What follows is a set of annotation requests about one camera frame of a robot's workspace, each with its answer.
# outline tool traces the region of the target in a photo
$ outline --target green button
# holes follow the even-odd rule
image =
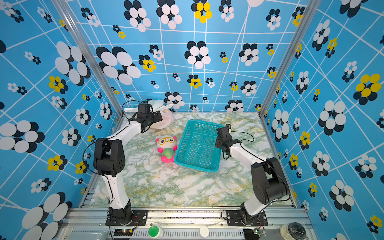
[[[157,226],[152,226],[149,228],[148,233],[151,237],[156,237],[159,234],[159,228]]]

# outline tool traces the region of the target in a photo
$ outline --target yellow circle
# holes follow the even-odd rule
[[[359,83],[356,86],[356,91],[361,92],[362,90],[364,90],[364,88],[365,88],[365,84],[364,83]]]
[[[205,23],[207,21],[207,17],[206,16],[201,16],[200,17],[200,22],[201,23]]]
[[[201,17],[201,12],[195,11],[195,18],[199,19]]]
[[[204,10],[205,11],[208,11],[208,10],[210,10],[211,9],[211,5],[209,4],[209,3],[205,3],[204,4]]]
[[[372,92],[378,92],[381,89],[380,83],[374,83],[371,85],[371,91]]]
[[[371,83],[377,83],[380,80],[380,74],[375,73],[371,76]]]
[[[361,95],[363,95],[364,97],[368,97],[371,94],[371,92],[372,91],[369,88],[366,88],[363,91],[361,91]]]
[[[198,3],[196,7],[197,7],[197,10],[201,11],[203,10],[204,5],[202,3]]]
[[[207,19],[210,19],[212,17],[212,12],[211,11],[207,11],[205,13],[205,16],[207,17]]]
[[[365,74],[364,76],[361,77],[361,80],[360,80],[362,83],[367,83],[369,81],[369,75],[368,74]]]

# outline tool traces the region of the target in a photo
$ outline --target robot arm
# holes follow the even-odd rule
[[[241,145],[241,141],[232,139],[229,133],[231,125],[217,129],[215,147],[223,153],[239,160],[251,170],[253,195],[240,206],[241,221],[245,225],[254,223],[260,211],[273,200],[279,199],[289,193],[286,179],[279,161],[276,158],[262,157]]]

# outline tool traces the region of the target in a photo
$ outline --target black mounting plate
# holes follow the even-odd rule
[[[139,226],[145,226],[147,223],[147,217],[148,217],[148,210],[132,210],[133,216],[138,216],[140,219]],[[137,222],[135,222],[134,218],[132,218],[132,221],[127,226],[135,226],[137,225]],[[105,222],[106,226],[121,226],[120,223],[114,223],[110,222],[110,219],[107,218],[107,221]]]
[[[260,223],[263,226],[268,226],[268,221],[267,221],[267,218],[265,216],[264,211],[260,212],[260,216],[257,219],[260,220]],[[251,225],[252,227],[253,226],[259,227],[260,226],[260,223],[257,219]],[[241,222],[240,210],[227,210],[227,224],[229,227],[248,227]]]

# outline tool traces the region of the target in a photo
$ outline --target black and white flower pattern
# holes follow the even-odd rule
[[[337,209],[350,212],[355,201],[352,198],[353,189],[348,185],[344,185],[341,180],[336,180],[336,184],[331,187],[329,196],[334,200]]]
[[[245,81],[243,85],[240,87],[241,92],[244,93],[247,97],[249,97],[251,94],[256,93],[256,82],[255,81]]]
[[[330,32],[329,19],[325,20],[324,23],[319,23],[312,43],[312,47],[316,48],[316,51],[320,51],[321,47],[328,42]]]
[[[259,60],[258,54],[259,49],[257,49],[256,43],[252,45],[246,43],[243,45],[243,50],[239,52],[240,61],[245,63],[246,66],[250,66]]]
[[[242,100],[229,100],[228,105],[225,106],[227,112],[239,112],[242,113],[244,111],[244,104]]]
[[[333,131],[341,132],[344,129],[344,124],[347,117],[343,113],[345,104],[342,101],[333,103],[329,100],[324,105],[324,110],[320,113],[319,125],[324,128],[324,133],[328,136],[333,134]]]
[[[167,92],[166,97],[164,98],[164,102],[166,104],[173,103],[173,108],[176,110],[185,105],[185,102],[183,101],[183,97],[177,92],[174,92],[174,93]]]
[[[68,146],[76,146],[79,141],[81,140],[81,135],[79,134],[79,130],[76,128],[70,128],[68,130],[64,130],[62,132],[63,134],[63,139],[61,142],[63,144],[68,144]]]
[[[208,56],[208,48],[204,41],[200,41],[197,44],[194,41],[187,43],[188,51],[184,53],[184,57],[189,64],[194,64],[197,69],[202,69],[204,65],[211,62],[210,56]]]
[[[321,151],[317,151],[316,156],[313,157],[312,168],[315,169],[317,176],[327,176],[328,171],[331,169],[328,154],[323,154]]]
[[[89,121],[91,120],[91,116],[89,114],[89,111],[82,108],[76,110],[76,122],[81,123],[82,125],[88,125]]]
[[[109,120],[112,116],[112,109],[109,103],[100,103],[100,116],[104,119]]]
[[[131,56],[121,47],[112,48],[112,52],[105,47],[98,47],[96,54],[102,60],[99,62],[99,66],[107,77],[116,78],[124,85],[131,85],[132,78],[141,76],[140,69],[136,67]],[[123,70],[114,68],[118,62]]]
[[[281,139],[286,139],[289,133],[288,126],[289,114],[287,111],[281,112],[280,109],[277,109],[275,112],[275,119],[272,121],[271,130],[275,134],[276,142],[280,142]]]
[[[54,239],[71,207],[72,202],[65,202],[63,192],[50,195],[43,205],[32,208],[23,217],[22,227],[29,229],[23,239]],[[51,223],[46,222],[49,214],[53,217]]]
[[[357,61],[348,62],[347,67],[344,69],[343,80],[348,83],[351,79],[354,79],[354,72],[358,69],[356,66]]]
[[[124,1],[124,12],[125,18],[129,21],[132,27],[137,27],[140,32],[145,32],[146,27],[151,26],[151,20],[147,18],[147,12],[142,8],[141,3],[137,0]]]
[[[220,6],[218,7],[219,12],[221,12],[221,18],[227,23],[229,20],[235,17],[233,13],[234,8],[231,6],[232,0],[221,0]]]
[[[296,81],[296,90],[301,94],[304,90],[307,90],[310,79],[308,78],[309,72],[300,72],[299,78]]]
[[[0,139],[0,149],[31,153],[36,150],[37,143],[42,142],[45,138],[44,133],[38,130],[39,125],[37,123],[26,120],[16,124],[4,123],[0,126],[0,134],[4,136]]]
[[[179,15],[179,7],[175,4],[175,0],[158,0],[159,7],[156,10],[163,24],[168,24],[169,29],[174,30],[176,24],[180,24],[183,19]]]
[[[358,160],[358,165],[355,166],[355,170],[359,173],[361,178],[372,178],[373,172],[377,169],[376,158],[368,157],[367,154],[363,154]]]
[[[86,60],[80,49],[76,46],[70,48],[62,41],[56,44],[56,49],[60,55],[55,60],[57,70],[69,77],[72,83],[83,86],[84,78],[91,77],[91,70],[85,65]]]
[[[269,15],[267,15],[267,17],[265,18],[268,21],[268,24],[266,26],[269,27],[271,31],[275,30],[275,28],[280,27],[281,17],[279,16],[279,14],[280,9],[271,9],[269,11]]]

